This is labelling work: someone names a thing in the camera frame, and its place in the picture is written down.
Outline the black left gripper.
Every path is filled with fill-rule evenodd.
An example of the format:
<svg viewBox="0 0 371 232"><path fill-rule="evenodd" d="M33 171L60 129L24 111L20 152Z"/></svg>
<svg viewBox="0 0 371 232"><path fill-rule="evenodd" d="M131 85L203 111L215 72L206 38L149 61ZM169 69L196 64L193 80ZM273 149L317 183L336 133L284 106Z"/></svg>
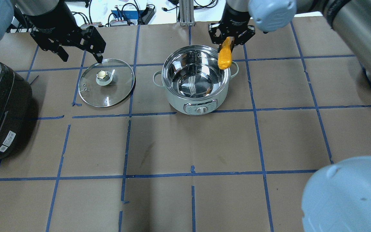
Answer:
<svg viewBox="0 0 371 232"><path fill-rule="evenodd" d="M81 29L66 3L25 3L24 15L34 25L30 35L43 51L51 51L67 62L69 55L64 47L77 47L102 63L106 42L96 27Z"/></svg>

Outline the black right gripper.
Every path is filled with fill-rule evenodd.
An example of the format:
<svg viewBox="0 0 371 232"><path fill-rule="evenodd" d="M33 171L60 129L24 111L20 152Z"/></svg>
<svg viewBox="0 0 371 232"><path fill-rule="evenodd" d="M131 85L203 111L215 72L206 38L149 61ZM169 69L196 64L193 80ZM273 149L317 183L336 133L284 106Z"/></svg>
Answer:
<svg viewBox="0 0 371 232"><path fill-rule="evenodd" d="M248 24L250 17L248 5L225 5L219 23L208 25L211 42L218 46L218 52L228 36L233 37L233 50L236 46L245 44L256 34L255 27Z"/></svg>

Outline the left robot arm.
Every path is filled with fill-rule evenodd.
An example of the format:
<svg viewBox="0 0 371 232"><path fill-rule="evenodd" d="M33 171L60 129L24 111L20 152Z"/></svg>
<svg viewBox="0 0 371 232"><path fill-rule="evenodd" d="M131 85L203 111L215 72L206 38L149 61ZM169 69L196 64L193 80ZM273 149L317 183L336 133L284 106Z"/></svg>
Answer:
<svg viewBox="0 0 371 232"><path fill-rule="evenodd" d="M106 42L90 25L79 27L64 0L0 0L0 41L6 34L15 12L32 24L30 32L39 48L57 54L64 62L68 60L65 46L77 47L92 54L97 63L102 63Z"/></svg>

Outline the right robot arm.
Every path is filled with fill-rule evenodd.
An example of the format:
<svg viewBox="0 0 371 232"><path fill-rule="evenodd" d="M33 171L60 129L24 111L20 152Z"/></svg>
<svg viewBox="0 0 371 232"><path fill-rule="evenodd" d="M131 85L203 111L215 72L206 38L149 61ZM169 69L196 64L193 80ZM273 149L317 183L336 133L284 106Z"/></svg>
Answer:
<svg viewBox="0 0 371 232"><path fill-rule="evenodd" d="M194 177L200 232L302 232L315 170L371 155L371 81L322 16L295 17L236 47L239 74L220 112L221 175Z"/></svg>

